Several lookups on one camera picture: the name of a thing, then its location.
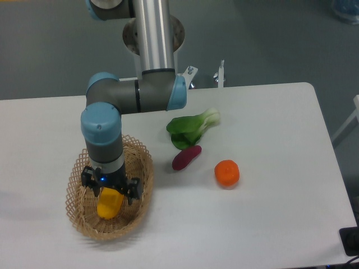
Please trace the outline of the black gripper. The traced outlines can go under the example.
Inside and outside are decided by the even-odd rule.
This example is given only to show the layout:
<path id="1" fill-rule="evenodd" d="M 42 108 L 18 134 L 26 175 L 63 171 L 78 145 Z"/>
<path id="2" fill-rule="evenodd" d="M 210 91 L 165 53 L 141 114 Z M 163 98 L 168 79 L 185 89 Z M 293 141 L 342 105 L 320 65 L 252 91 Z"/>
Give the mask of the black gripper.
<path id="1" fill-rule="evenodd" d="M 112 173 L 103 173 L 101 168 L 85 166 L 81 172 L 81 184 L 83 187 L 89 187 L 95 197 L 100 194 L 101 188 L 114 189 L 127 198 L 128 205 L 139 200 L 143 193 L 142 180 L 127 179 L 125 165 Z"/>

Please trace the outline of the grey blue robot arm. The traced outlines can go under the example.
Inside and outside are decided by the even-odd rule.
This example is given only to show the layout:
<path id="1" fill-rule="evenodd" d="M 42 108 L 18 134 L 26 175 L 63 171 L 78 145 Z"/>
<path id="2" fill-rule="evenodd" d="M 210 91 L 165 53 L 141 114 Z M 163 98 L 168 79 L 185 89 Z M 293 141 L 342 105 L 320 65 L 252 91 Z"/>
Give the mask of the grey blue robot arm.
<path id="1" fill-rule="evenodd" d="M 143 181 L 128 178 L 122 140 L 124 114 L 181 109 L 187 102 L 186 82 L 176 74 L 174 30 L 167 1 L 87 1 L 98 20 L 133 18 L 139 46 L 141 77 L 122 81 L 102 72 L 89 81 L 81 131 L 90 164 L 81 174 L 84 187 L 98 196 L 114 189 L 129 202 L 142 196 Z"/>

